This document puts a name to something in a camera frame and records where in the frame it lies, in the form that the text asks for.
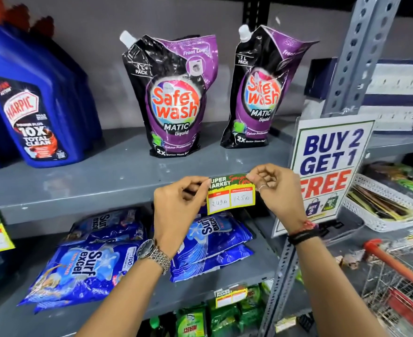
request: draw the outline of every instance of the watch face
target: watch face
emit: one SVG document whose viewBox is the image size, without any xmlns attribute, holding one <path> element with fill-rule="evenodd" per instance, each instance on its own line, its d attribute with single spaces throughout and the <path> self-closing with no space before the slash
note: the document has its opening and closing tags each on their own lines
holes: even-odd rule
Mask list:
<svg viewBox="0 0 413 337">
<path fill-rule="evenodd" d="M 136 255 L 138 256 L 138 259 L 145 258 L 152 252 L 153 248 L 153 240 L 149 239 L 143 242 L 143 244 L 138 248 Z"/>
</svg>

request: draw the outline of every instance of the ring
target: ring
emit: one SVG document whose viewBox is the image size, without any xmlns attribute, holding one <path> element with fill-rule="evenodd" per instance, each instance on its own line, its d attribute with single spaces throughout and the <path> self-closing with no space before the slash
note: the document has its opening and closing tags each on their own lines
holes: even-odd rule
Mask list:
<svg viewBox="0 0 413 337">
<path fill-rule="evenodd" d="M 269 187 L 267 184 L 263 184 L 263 185 L 261 185 L 261 186 L 258 188 L 258 192 L 260 192 L 260 189 L 261 189 L 262 187 L 264 187 L 264 186 Z"/>
</svg>

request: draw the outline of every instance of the shopping cart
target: shopping cart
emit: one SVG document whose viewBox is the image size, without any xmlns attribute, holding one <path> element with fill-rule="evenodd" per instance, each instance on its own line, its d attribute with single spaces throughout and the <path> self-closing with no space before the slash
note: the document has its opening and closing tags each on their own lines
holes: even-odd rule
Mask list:
<svg viewBox="0 0 413 337">
<path fill-rule="evenodd" d="M 381 242 L 364 244 L 372 260 L 362 297 L 393 336 L 413 337 L 413 244 L 383 251 Z"/>
</svg>

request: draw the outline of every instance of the hand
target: hand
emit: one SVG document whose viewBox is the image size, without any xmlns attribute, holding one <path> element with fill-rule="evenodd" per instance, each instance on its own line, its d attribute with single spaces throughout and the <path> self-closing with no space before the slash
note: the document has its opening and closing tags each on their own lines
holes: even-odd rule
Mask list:
<svg viewBox="0 0 413 337">
<path fill-rule="evenodd" d="M 186 176 L 153 193 L 154 237 L 159 249 L 170 259 L 179 250 L 189 226 L 205 203 L 210 183 L 206 176 Z"/>
<path fill-rule="evenodd" d="M 278 217 L 288 233 L 302 228 L 307 217 L 299 175 L 291 169 L 269 163 L 256 166 L 247 178 L 255 184 L 267 208 Z"/>
</svg>

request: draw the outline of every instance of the forearm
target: forearm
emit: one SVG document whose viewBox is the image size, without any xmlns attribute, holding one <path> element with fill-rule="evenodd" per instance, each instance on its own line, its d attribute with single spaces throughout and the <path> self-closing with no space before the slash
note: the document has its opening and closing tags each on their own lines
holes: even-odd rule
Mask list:
<svg viewBox="0 0 413 337">
<path fill-rule="evenodd" d="M 77 337 L 135 336 L 161 274 L 162 268 L 155 261 L 136 261 Z"/>
<path fill-rule="evenodd" d="M 386 336 L 320 238 L 296 246 L 321 336 Z"/>
</svg>

